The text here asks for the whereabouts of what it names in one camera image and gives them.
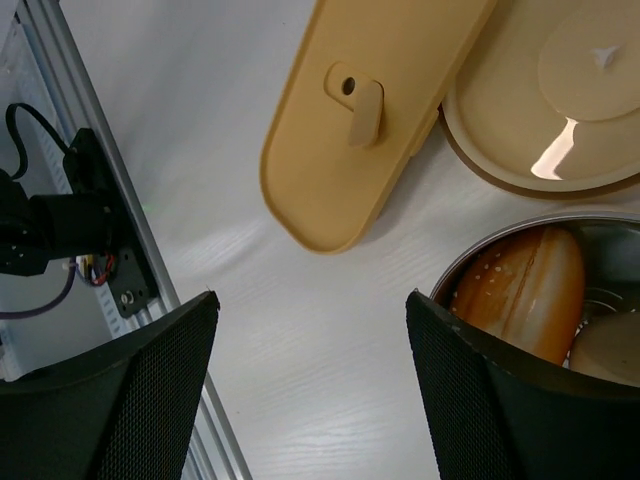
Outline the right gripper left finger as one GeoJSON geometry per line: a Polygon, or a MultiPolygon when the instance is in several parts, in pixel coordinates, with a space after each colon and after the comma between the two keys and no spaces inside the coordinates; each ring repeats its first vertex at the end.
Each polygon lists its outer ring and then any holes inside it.
{"type": "Polygon", "coordinates": [[[204,292],[132,333],[2,383],[2,478],[180,478],[219,308],[204,292]]]}

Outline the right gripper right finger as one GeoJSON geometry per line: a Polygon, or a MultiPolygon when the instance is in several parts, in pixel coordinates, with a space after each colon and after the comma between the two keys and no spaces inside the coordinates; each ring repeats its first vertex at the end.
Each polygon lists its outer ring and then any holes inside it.
{"type": "Polygon", "coordinates": [[[638,478],[638,388],[539,359],[419,291],[406,325],[440,478],[638,478]]]}

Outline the sesame bread bun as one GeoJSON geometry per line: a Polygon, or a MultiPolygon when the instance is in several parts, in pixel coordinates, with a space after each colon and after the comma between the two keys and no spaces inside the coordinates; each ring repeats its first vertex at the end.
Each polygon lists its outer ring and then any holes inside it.
{"type": "Polygon", "coordinates": [[[481,253],[454,288],[449,311],[512,346],[562,365],[581,321],[582,252],[568,231],[541,226],[481,253]]]}

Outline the white steamed bun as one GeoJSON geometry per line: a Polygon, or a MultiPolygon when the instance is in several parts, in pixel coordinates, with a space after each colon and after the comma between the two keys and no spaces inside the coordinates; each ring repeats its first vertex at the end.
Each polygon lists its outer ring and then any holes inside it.
{"type": "Polygon", "coordinates": [[[569,369],[638,387],[639,313],[616,313],[590,320],[573,342],[569,369]]]}

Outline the round wooden lid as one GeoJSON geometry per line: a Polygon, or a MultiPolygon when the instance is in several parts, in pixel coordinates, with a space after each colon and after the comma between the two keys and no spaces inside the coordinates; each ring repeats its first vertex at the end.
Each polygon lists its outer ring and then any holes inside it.
{"type": "Polygon", "coordinates": [[[480,177],[534,198],[639,180],[639,5],[500,1],[443,104],[450,145],[480,177]]]}

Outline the orange oval box lid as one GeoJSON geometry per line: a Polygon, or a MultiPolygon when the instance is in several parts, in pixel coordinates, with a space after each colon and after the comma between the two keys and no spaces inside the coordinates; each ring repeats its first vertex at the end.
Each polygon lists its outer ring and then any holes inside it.
{"type": "Polygon", "coordinates": [[[265,138],[266,206],[302,247],[356,245],[422,147],[491,1],[319,1],[265,138]]]}

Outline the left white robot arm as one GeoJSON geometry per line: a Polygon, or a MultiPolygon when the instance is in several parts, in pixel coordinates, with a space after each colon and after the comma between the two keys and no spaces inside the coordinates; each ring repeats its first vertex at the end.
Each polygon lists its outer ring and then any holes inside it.
{"type": "Polygon", "coordinates": [[[55,128],[34,107],[12,103],[5,123],[18,154],[15,173],[1,172],[1,271],[16,276],[41,275],[48,263],[65,257],[104,254],[110,248],[113,208],[96,192],[28,196],[19,180],[29,159],[17,126],[22,109],[56,143],[66,160],[79,160],[81,152],[68,146],[55,128]]]}

